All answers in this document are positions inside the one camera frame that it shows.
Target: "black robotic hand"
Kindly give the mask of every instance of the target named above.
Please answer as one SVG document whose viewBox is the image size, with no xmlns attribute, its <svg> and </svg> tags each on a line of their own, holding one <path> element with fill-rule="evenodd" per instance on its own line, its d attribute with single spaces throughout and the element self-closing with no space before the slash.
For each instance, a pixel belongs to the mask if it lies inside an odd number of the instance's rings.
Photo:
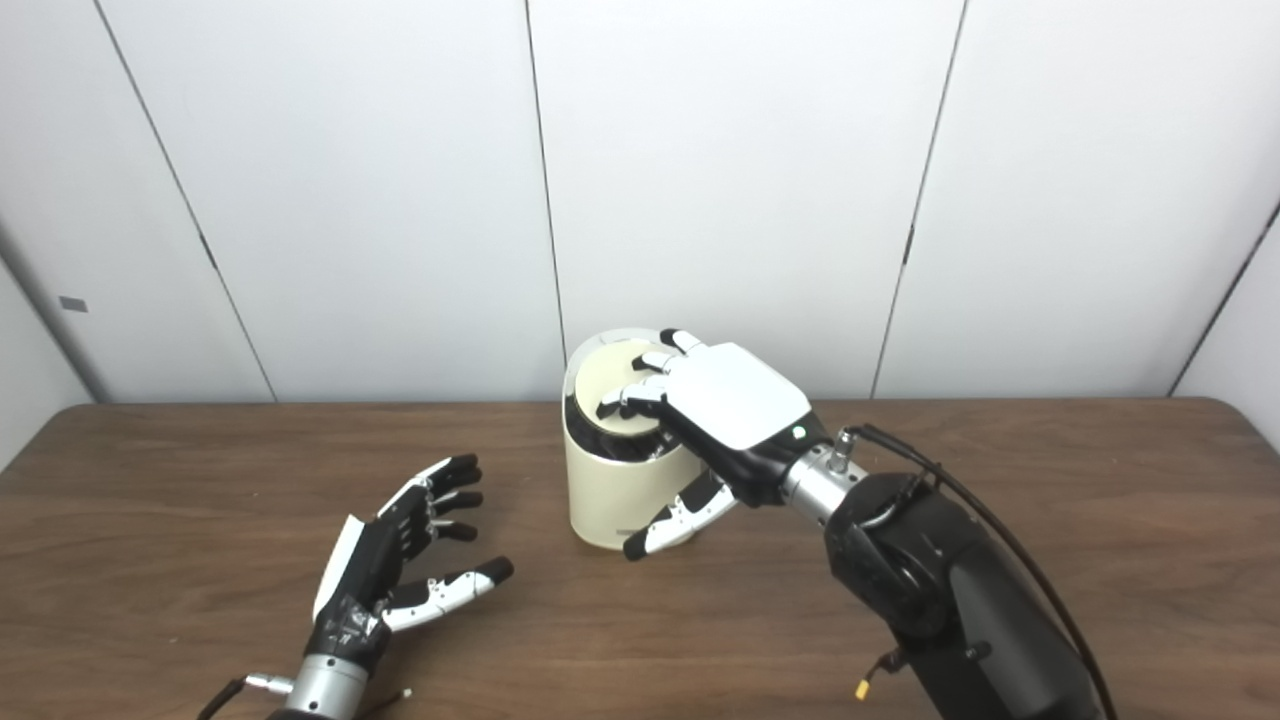
<svg viewBox="0 0 1280 720">
<path fill-rule="evenodd" d="M 465 573 L 399 584 L 404 565 L 431 543 L 476 538 L 474 527 L 440 518 L 484 502 L 479 492 L 457 489 L 480 475 L 475 455 L 447 457 L 410 478 L 371 523 L 347 518 L 320 579 L 308 655 L 332 655 L 371 674 L 393 633 L 435 620 L 511 577 L 511 561 L 495 557 Z"/>
<path fill-rule="evenodd" d="M 959 480 L 869 425 L 833 441 L 804 393 L 737 345 L 705 346 L 684 331 L 660 337 L 678 354 L 636 357 L 636 369 L 660 374 L 611 392 L 598 413 L 657 418 L 709 470 L 627 539 L 627 559 L 680 542 L 737 500 L 790 505 L 822 528 L 832 575 L 897 638 L 876 667 L 910 665 L 946 720 L 1096 720 L 1091 675 L 1114 719 L 1088 647 L 1047 579 Z M 858 437 L 922 471 L 868 474 L 849 457 Z M 1027 565 L 1073 642 L 943 484 Z"/>
<path fill-rule="evenodd" d="M 479 480 L 475 455 L 447 457 L 413 475 L 369 523 L 348 516 L 320 579 L 315 623 L 297 679 L 238 678 L 198 720 L 211 717 L 244 685 L 287 696 L 284 707 L 268 720 L 355 717 L 365 684 L 394 633 L 457 610 L 515 571 L 509 560 L 495 557 L 466 571 L 401 583 L 404 565 L 436 541 L 476 538 L 474 527 L 440 518 L 480 506 L 480 493 L 458 489 Z"/>
</svg>

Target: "white robotic hand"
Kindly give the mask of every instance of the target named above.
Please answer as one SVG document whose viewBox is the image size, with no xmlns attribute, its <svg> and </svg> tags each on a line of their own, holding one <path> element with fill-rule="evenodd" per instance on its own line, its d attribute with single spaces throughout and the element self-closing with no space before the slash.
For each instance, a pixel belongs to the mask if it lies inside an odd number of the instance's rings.
<svg viewBox="0 0 1280 720">
<path fill-rule="evenodd" d="M 676 329 L 659 337 L 672 352 L 632 361 L 655 374 L 605 393 L 596 415 L 655 418 L 710 470 L 627 541 L 631 560 L 684 541 L 736 501 L 783 505 L 788 469 L 812 448 L 831 445 L 800 388 L 741 346 L 708 346 Z"/>
</svg>

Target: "fingertip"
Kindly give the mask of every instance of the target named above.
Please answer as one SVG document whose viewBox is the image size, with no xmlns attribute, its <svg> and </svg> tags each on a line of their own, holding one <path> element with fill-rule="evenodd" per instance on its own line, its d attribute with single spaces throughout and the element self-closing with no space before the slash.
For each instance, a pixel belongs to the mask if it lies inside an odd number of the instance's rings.
<svg viewBox="0 0 1280 720">
<path fill-rule="evenodd" d="M 626 557 L 631 562 L 635 562 L 636 560 L 643 560 L 646 555 L 649 555 L 644 548 L 644 541 L 645 537 L 648 536 L 649 536 L 649 529 L 645 528 L 644 530 L 634 533 L 631 537 L 628 537 L 626 542 L 622 543 L 623 557 Z"/>
<path fill-rule="evenodd" d="M 507 559 L 506 555 L 499 555 L 493 560 L 484 562 L 476 568 L 476 573 L 493 580 L 493 584 L 499 585 L 516 574 L 516 566 Z"/>
<path fill-rule="evenodd" d="M 452 524 L 436 524 L 435 534 L 442 538 L 454 539 L 460 542 L 471 542 L 480 537 L 480 530 L 472 525 L 465 523 L 452 523 Z"/>
<path fill-rule="evenodd" d="M 456 473 L 458 470 L 466 470 L 467 468 L 475 468 L 480 459 L 476 457 L 475 452 L 467 452 L 465 455 L 454 455 L 449 457 L 449 464 L 440 468 L 440 473 Z"/>
</svg>

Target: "panel seam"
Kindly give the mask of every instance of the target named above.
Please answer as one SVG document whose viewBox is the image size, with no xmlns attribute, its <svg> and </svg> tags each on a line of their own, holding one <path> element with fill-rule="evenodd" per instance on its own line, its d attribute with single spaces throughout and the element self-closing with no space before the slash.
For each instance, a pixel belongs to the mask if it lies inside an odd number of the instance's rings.
<svg viewBox="0 0 1280 720">
<path fill-rule="evenodd" d="M 538 88 L 538 58 L 534 53 L 534 18 L 525 0 L 525 31 L 529 33 L 529 73 L 534 83 L 534 117 L 538 119 L 538 154 L 543 163 L 543 201 L 547 204 L 547 237 L 552 249 L 552 277 L 556 282 L 556 315 L 561 327 L 561 361 L 568 368 L 568 340 L 564 331 L 564 299 L 559 283 L 559 256 L 556 254 L 556 223 L 552 220 L 552 183 L 547 174 L 547 140 L 543 135 L 543 101 Z"/>
<path fill-rule="evenodd" d="M 951 73 L 956 67 L 956 54 L 960 51 L 960 36 L 964 33 L 964 19 L 969 13 L 969 0 L 960 5 L 960 18 L 956 20 L 956 37 L 951 44 L 951 58 L 947 60 L 947 72 L 942 78 L 942 94 L 938 96 L 938 111 L 933 117 L 933 131 L 929 133 L 929 149 L 924 154 L 924 169 L 920 172 L 920 184 L 915 192 L 915 206 L 911 208 L 911 224 L 906 234 L 906 247 L 902 250 L 902 264 L 897 269 L 897 282 L 893 283 L 893 297 L 888 305 L 888 319 L 884 320 L 884 336 L 881 338 L 879 357 L 876 360 L 876 375 L 872 378 L 870 397 L 876 398 L 879 389 L 881 372 L 884 369 L 884 354 L 888 350 L 890 332 L 893 329 L 893 316 L 897 313 L 897 297 L 902 290 L 902 277 L 906 274 L 906 263 L 911 256 L 915 245 L 915 223 L 920 215 L 920 204 L 924 199 L 924 187 L 929 179 L 929 167 L 933 164 L 933 150 L 938 142 L 938 128 L 942 126 L 942 110 L 947 104 L 947 94 L 951 90 Z"/>
<path fill-rule="evenodd" d="M 257 365 L 257 372 L 262 375 L 262 382 L 266 384 L 266 391 L 271 395 L 273 402 L 279 402 L 280 398 L 275 395 L 275 388 L 271 386 L 271 378 L 268 377 L 266 368 L 262 365 L 262 357 L 259 355 L 257 347 L 253 345 L 253 338 L 248 334 L 248 328 L 244 325 L 244 318 L 241 315 L 239 307 L 236 305 L 236 299 L 232 297 L 232 291 L 227 286 L 227 278 L 223 277 L 223 272 L 218 266 L 218 260 L 214 258 L 214 250 L 209 246 L 205 231 L 200 225 L 200 219 L 196 217 L 196 210 L 191 206 L 191 199 L 187 196 L 187 188 L 183 187 L 182 178 L 178 177 L 178 169 L 173 165 L 173 159 L 169 156 L 169 149 L 165 146 L 164 138 L 160 137 L 160 128 L 156 127 L 155 119 L 151 117 L 151 109 L 147 106 L 147 101 L 142 97 L 142 90 L 138 87 L 138 82 L 133 77 L 133 69 L 129 67 L 129 61 L 124 58 L 124 50 L 120 47 L 119 40 L 115 37 L 115 31 L 111 29 L 111 22 L 106 18 L 106 10 L 102 9 L 101 0 L 93 0 L 93 8 L 97 9 L 97 17 L 102 20 L 102 28 L 106 29 L 106 36 L 111 41 L 115 56 L 120 60 L 120 67 L 124 69 L 124 77 L 129 79 L 129 87 L 133 88 L 133 96 L 138 100 L 138 105 L 142 108 L 142 115 L 146 117 L 147 126 L 151 128 L 151 135 L 155 137 L 156 145 L 160 147 L 160 155 L 164 158 L 165 167 L 169 168 L 169 176 L 173 178 L 174 186 L 178 188 L 178 195 L 182 197 L 183 206 L 187 208 L 187 217 L 191 218 L 191 223 L 196 229 L 196 236 L 200 238 L 200 245 L 204 247 L 205 255 L 209 258 L 209 264 L 212 265 L 214 274 L 218 275 L 218 283 L 223 288 L 227 304 L 230 305 L 232 314 L 236 316 L 236 324 L 239 325 L 241 334 L 244 336 L 244 343 L 248 345 L 250 354 L 253 356 L 253 363 Z"/>
</svg>

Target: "metal cylinder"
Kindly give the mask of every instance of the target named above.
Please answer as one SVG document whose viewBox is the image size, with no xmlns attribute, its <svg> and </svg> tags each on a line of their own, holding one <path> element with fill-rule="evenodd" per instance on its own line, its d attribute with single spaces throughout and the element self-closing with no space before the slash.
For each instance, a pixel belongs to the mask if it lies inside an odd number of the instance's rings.
<svg viewBox="0 0 1280 720">
<path fill-rule="evenodd" d="M 826 527 L 832 512 L 845 501 L 854 483 L 867 477 L 845 459 L 844 471 L 831 469 L 832 447 L 819 445 L 791 465 L 782 480 L 782 497 L 805 518 Z"/>
<path fill-rule="evenodd" d="M 308 655 L 293 682 L 284 707 L 330 720 L 351 720 L 365 694 L 369 673 L 332 655 Z"/>
</svg>

